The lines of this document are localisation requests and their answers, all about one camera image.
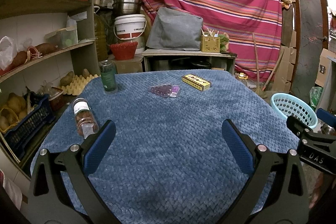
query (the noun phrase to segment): green bottle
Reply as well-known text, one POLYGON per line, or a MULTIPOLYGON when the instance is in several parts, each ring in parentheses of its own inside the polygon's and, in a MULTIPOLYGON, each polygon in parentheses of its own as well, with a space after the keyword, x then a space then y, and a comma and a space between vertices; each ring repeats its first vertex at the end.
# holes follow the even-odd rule
POLYGON ((114 94, 118 91, 116 82, 116 65, 111 60, 99 62, 100 77, 103 83, 104 90, 107 94, 114 94))

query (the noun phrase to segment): door frame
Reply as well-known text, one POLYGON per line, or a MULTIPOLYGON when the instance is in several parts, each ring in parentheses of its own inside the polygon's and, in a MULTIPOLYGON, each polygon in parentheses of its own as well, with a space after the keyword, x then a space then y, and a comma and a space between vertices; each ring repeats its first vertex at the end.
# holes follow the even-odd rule
MULTIPOLYGON (((322 48, 328 49, 328 43, 329 43, 329 23, 328 23, 328 10, 327 10, 328 2, 327 0, 321 0, 321 8, 322 8, 322 24, 323 24, 323 37, 327 37, 326 40, 322 41, 322 48)), ((296 31, 296 62, 294 64, 293 69, 293 79, 291 82, 291 88, 292 83, 294 80, 294 76, 296 74, 296 68, 299 60, 299 54, 300 54, 300 45, 301 45, 301 11, 300 11, 300 0, 296 0, 294 4, 294 30, 296 31)))

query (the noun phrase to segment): pill blister pack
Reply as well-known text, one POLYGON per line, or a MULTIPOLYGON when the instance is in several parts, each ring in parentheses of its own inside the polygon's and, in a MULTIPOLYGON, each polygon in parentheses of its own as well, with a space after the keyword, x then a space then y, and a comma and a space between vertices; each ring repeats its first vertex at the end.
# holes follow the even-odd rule
POLYGON ((148 90, 163 98, 177 97, 180 91, 180 86, 171 85, 171 84, 155 85, 155 86, 150 86, 148 90))

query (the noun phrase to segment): yellow box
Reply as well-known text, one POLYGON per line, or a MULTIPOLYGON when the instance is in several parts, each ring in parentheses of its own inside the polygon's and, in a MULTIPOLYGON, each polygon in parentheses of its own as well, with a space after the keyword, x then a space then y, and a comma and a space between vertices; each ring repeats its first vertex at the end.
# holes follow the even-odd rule
POLYGON ((200 91, 208 90, 211 87, 211 82, 192 74, 182 76, 182 82, 200 91))
POLYGON ((201 36, 200 50, 202 52, 219 52, 221 49, 220 37, 204 37, 201 36))

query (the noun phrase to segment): metal screw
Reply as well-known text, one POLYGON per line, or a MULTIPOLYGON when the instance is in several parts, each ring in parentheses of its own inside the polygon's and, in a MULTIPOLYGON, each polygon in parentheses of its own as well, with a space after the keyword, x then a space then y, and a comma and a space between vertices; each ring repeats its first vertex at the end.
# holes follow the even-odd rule
POLYGON ((73 145, 70 147, 70 150, 71 150, 72 152, 76 152, 78 149, 79 149, 79 145, 78 145, 78 144, 73 144, 73 145))
POLYGON ((265 152, 267 150, 267 147, 264 146, 263 144, 258 145, 258 149, 260 152, 265 152))
POLYGON ((40 151, 40 155, 41 155, 41 156, 44 156, 47 152, 48 152, 48 150, 45 149, 45 148, 43 148, 43 149, 41 149, 41 151, 40 151))
POLYGON ((296 156, 296 150, 294 150, 294 149, 291 149, 291 150, 289 150, 289 153, 292 155, 292 156, 296 156))

